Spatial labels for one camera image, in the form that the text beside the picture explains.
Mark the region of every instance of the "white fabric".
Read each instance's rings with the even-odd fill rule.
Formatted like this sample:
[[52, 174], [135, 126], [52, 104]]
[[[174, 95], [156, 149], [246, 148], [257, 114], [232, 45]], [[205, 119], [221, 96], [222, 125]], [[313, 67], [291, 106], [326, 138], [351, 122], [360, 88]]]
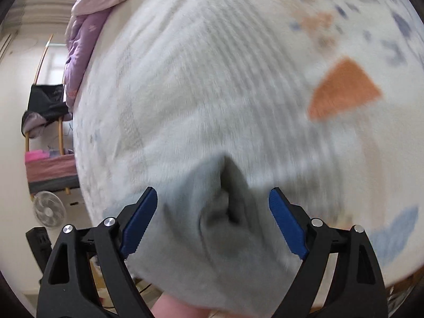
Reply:
[[[299, 15], [319, 11], [331, 11], [331, 25], [308, 33]], [[282, 266], [300, 263], [267, 207], [275, 186], [331, 226], [364, 226], [387, 285], [407, 277], [424, 264], [423, 35], [408, 0], [117, 6], [75, 104], [77, 168], [94, 224], [148, 185], [160, 200], [161, 185], [225, 152], [258, 190], [264, 235]], [[315, 89], [345, 57], [382, 97], [311, 120]], [[208, 302], [181, 288], [171, 294]]]

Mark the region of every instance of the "cable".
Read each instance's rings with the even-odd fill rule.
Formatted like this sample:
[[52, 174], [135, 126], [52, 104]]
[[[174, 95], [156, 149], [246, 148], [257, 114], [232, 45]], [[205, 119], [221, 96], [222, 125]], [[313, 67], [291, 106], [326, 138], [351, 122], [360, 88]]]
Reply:
[[139, 291], [138, 293], [143, 293], [145, 290], [147, 290], [147, 289], [149, 289], [149, 287], [151, 286], [152, 284], [150, 283], [148, 286], [146, 286], [146, 287], [144, 287], [141, 291]]
[[[149, 285], [147, 285], [146, 287], [144, 287], [144, 288], [143, 288], [141, 291], [139, 291], [138, 293], [139, 293], [139, 294], [143, 293], [145, 290], [149, 289], [151, 285], [152, 285], [152, 284], [150, 283]], [[105, 308], [105, 309], [107, 309], [107, 310], [111, 310], [112, 308], [115, 308], [115, 306], [110, 306], [110, 307], [108, 307], [108, 306], [103, 306], [103, 308]]]

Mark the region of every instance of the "pink blanket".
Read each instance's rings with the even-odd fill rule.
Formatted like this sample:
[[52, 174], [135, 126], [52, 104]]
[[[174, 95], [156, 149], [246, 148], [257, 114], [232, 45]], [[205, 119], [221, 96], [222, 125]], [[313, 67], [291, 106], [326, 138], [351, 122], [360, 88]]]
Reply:
[[94, 46], [112, 7], [125, 0], [77, 0], [66, 30], [68, 59], [65, 65], [66, 104], [72, 111]]
[[25, 167], [29, 183], [77, 175], [74, 154], [31, 161]]

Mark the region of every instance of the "orange triangle pattern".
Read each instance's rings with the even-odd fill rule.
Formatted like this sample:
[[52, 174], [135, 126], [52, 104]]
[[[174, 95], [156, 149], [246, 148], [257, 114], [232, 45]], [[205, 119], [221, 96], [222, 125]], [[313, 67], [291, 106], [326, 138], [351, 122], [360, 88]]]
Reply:
[[350, 58], [342, 59], [315, 90], [308, 108], [311, 120], [322, 120], [381, 98], [371, 78]]

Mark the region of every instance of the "fan grille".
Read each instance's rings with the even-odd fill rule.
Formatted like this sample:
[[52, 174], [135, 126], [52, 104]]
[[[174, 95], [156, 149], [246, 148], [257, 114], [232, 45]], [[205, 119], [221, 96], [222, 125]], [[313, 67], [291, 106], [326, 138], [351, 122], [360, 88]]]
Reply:
[[45, 227], [61, 226], [66, 219], [66, 210], [62, 201], [49, 191], [41, 191], [34, 196], [34, 213]]

